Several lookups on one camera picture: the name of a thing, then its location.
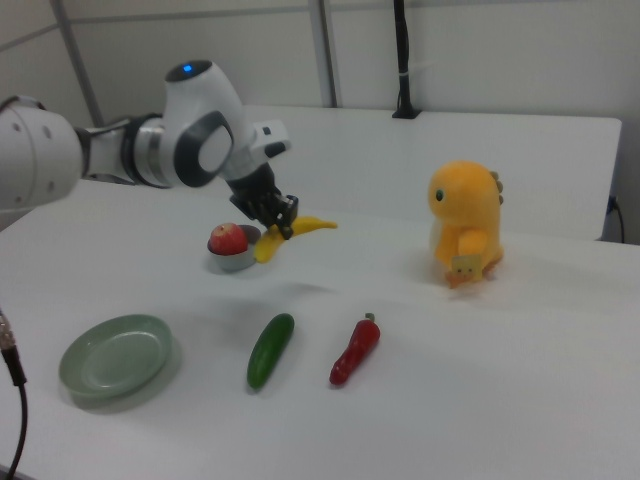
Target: wall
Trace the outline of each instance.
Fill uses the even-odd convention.
[[[214,60],[245,104],[328,106],[327,61],[309,0],[66,0],[105,120],[162,111],[166,72]]]
[[[612,191],[620,197],[627,241],[640,243],[640,2],[406,3],[417,106],[623,121]],[[0,98],[31,94],[76,124],[161,111],[165,72],[190,58],[214,59],[248,104],[329,107],[335,95],[338,106],[395,106],[391,0],[51,4],[68,19],[64,37],[45,0],[0,2]],[[69,38],[78,46],[74,62],[65,48]],[[605,238],[618,238],[613,216]]]
[[[640,243],[640,2],[406,3],[413,6],[406,15],[418,107],[623,121],[613,192],[620,197],[627,241]],[[392,2],[331,0],[330,18],[341,105],[394,109]],[[611,215],[605,238],[617,239],[618,232]]]

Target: green plate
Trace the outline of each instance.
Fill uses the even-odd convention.
[[[160,371],[171,342],[171,330],[159,318],[127,315],[107,320],[69,346],[60,361],[60,380],[79,397],[122,395]]]

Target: red apple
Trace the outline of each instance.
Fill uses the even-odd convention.
[[[235,223],[223,223],[211,232],[209,246],[216,255],[236,255],[246,252],[249,241],[244,230]]]

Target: cucumber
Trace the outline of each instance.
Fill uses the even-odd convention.
[[[281,313],[273,317],[260,334],[247,367],[247,383],[254,390],[261,389],[267,383],[291,339],[294,324],[291,315]]]

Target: banana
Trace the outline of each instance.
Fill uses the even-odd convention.
[[[329,222],[321,220],[317,217],[298,217],[291,224],[293,229],[293,236],[297,237],[304,233],[313,232],[319,228],[338,228],[338,224],[335,222]],[[269,229],[262,234],[260,240],[256,243],[253,256],[258,263],[267,263],[273,258],[280,245],[285,242],[285,239],[280,234],[278,227],[272,225]]]

